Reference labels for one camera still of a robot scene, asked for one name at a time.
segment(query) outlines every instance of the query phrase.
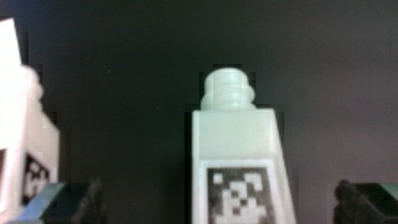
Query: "rounded top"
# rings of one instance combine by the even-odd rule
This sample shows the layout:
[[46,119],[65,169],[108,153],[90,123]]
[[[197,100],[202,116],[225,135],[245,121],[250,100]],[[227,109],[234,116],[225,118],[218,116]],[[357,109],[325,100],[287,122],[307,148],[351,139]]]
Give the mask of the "rounded top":
[[26,95],[35,100],[42,96],[42,87],[33,69],[28,66],[0,68],[0,95]]
[[216,69],[204,81],[202,110],[255,109],[247,75],[236,68]]

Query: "qr-like marker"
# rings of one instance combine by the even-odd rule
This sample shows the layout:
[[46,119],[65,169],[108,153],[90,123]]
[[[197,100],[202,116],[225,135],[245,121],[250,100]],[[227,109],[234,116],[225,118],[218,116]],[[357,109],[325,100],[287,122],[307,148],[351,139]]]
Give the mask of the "qr-like marker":
[[209,224],[275,224],[266,168],[207,169]]
[[24,176],[23,176],[23,205],[28,204],[49,182],[49,171],[35,158],[26,154]]

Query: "light green object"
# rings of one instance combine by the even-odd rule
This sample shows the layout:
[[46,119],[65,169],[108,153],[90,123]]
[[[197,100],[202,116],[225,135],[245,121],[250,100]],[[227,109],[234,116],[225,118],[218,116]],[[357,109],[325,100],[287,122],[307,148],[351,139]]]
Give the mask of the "light green object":
[[398,184],[380,184],[380,186],[398,200]]
[[296,223],[275,112],[252,100],[245,73],[218,69],[193,111],[193,224]]

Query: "dark backdrop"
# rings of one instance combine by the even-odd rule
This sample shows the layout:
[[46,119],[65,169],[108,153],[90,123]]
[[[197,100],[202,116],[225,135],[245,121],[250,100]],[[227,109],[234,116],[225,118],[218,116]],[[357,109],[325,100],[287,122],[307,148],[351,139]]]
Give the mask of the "dark backdrop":
[[188,223],[186,112],[229,64],[282,111],[302,224],[332,223],[343,178],[398,182],[398,1],[0,0],[44,110],[60,179],[104,183],[110,223]]

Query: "square tag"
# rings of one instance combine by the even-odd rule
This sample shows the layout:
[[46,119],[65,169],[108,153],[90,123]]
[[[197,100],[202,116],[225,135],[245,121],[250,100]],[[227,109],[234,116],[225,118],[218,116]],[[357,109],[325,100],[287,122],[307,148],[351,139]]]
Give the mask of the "square tag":
[[3,200],[3,198],[1,198],[1,189],[3,189],[3,184],[5,184],[5,181],[3,181],[5,150],[7,149],[0,149],[0,202]]
[[200,168],[207,223],[284,223],[271,161],[206,161]]
[[24,173],[23,173],[23,197],[21,204],[26,205],[35,195],[49,183],[49,171],[39,160],[26,154]]

